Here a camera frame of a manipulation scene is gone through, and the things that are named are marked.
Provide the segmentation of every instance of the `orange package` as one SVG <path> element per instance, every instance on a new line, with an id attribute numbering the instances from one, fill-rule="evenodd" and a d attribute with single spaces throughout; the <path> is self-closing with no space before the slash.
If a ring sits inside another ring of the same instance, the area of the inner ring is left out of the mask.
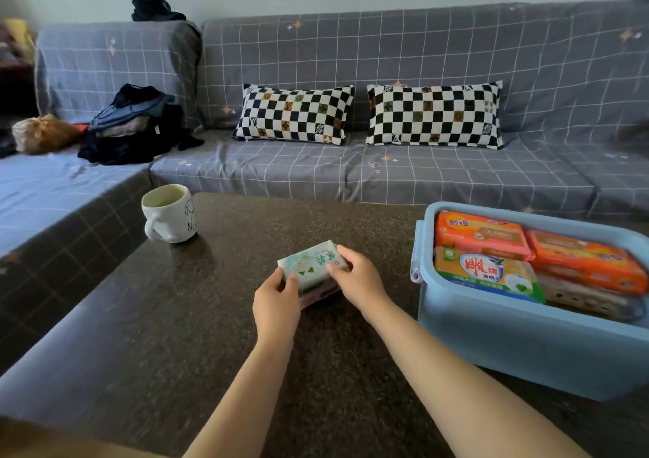
<path id="1" fill-rule="evenodd" d="M 625 250 L 548 232 L 527 232 L 536 272 L 616 292 L 645 294 L 647 275 Z"/>
<path id="2" fill-rule="evenodd" d="M 437 215 L 435 246 L 518 261 L 534 257 L 520 225 L 448 210 Z"/>

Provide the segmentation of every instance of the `pillow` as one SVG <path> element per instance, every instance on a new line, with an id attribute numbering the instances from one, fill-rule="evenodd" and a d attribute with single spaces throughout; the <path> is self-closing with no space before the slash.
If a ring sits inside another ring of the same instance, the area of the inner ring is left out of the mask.
<path id="1" fill-rule="evenodd" d="M 502 81 L 484 85 L 368 85 L 368 145 L 452 145 L 499 149 Z"/>
<path id="2" fill-rule="evenodd" d="M 354 86 L 327 90 L 277 90 L 243 86 L 243 109 L 233 136 L 333 143 L 345 140 Z"/>

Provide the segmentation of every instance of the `mug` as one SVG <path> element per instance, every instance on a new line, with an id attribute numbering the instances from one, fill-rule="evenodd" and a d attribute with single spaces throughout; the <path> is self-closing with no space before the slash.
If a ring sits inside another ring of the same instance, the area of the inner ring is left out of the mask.
<path id="1" fill-rule="evenodd" d="M 149 239 L 183 242 L 196 234 L 191 193 L 182 184 L 166 184 L 149 191 L 142 197 L 142 211 Z"/>

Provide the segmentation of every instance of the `dark granite tabletop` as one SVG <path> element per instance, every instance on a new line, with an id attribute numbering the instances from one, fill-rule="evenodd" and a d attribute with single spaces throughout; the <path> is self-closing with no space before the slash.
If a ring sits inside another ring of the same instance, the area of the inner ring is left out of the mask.
<path id="1" fill-rule="evenodd" d="M 199 235 L 145 242 L 0 378 L 0 414 L 181 455 L 255 343 L 250 307 L 277 259 L 331 239 L 364 251 L 417 316 L 424 207 L 195 197 Z M 596 404 L 499 373 L 594 457 L 647 455 L 649 392 Z M 267 457 L 450 457 L 383 343 L 341 294 L 306 309 Z"/>

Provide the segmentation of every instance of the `sofa backrest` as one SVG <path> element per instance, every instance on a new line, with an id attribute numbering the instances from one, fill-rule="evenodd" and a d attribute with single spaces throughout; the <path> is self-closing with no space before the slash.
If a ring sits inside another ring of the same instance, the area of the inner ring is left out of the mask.
<path id="1" fill-rule="evenodd" d="M 649 1 L 498 4 L 207 21 L 197 100 L 206 127 L 232 127 L 244 83 L 356 86 L 352 129 L 369 125 L 368 84 L 503 80 L 509 132 L 597 142 L 649 119 Z"/>
<path id="2" fill-rule="evenodd" d="M 196 107 L 199 33 L 188 22 L 53 25 L 37 38 L 36 86 L 41 114 L 88 123 L 125 83 L 174 95 L 185 124 L 200 126 Z"/>

